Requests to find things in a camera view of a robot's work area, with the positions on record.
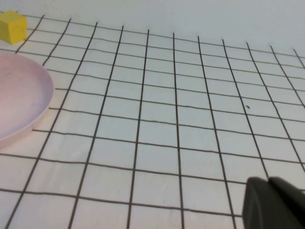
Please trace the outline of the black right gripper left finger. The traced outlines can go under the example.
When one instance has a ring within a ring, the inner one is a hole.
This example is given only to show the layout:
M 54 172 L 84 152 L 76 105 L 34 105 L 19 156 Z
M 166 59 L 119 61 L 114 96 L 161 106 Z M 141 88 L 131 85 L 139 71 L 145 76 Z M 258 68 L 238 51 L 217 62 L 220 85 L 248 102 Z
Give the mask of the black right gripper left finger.
M 246 182 L 242 217 L 246 229 L 300 228 L 300 222 L 268 180 L 258 177 Z

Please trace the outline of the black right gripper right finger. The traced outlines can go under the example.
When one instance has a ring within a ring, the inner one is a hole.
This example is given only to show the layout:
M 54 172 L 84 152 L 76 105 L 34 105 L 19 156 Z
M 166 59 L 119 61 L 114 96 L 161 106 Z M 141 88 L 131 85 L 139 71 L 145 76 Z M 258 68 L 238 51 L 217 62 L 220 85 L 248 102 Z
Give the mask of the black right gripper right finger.
M 305 194 L 280 177 L 270 177 L 268 183 L 276 190 L 288 209 L 305 228 Z

